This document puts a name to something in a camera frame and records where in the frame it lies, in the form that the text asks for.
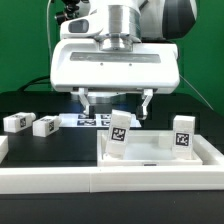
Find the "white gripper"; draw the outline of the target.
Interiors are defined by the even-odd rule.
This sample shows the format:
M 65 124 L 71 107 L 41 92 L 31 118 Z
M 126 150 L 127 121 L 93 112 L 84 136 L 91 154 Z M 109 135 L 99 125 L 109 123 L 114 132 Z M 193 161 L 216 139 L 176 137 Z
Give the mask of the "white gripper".
M 90 116 L 90 92 L 141 92 L 136 117 L 145 120 L 153 90 L 169 94 L 178 86 L 177 46 L 141 43 L 128 36 L 103 36 L 104 27 L 86 16 L 61 25 L 50 80 L 59 92 L 76 92 Z

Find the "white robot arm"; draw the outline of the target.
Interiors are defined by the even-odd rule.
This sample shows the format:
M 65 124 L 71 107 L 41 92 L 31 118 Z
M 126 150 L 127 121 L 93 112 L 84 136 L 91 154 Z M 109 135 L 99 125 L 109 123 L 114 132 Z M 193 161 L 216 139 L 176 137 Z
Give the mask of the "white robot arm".
M 139 93 L 137 118 L 147 117 L 155 94 L 178 86 L 178 48 L 170 41 L 185 36 L 197 18 L 196 0 L 82 0 L 81 17 L 60 26 L 50 80 L 59 92 L 79 96 L 92 118 L 98 96 Z

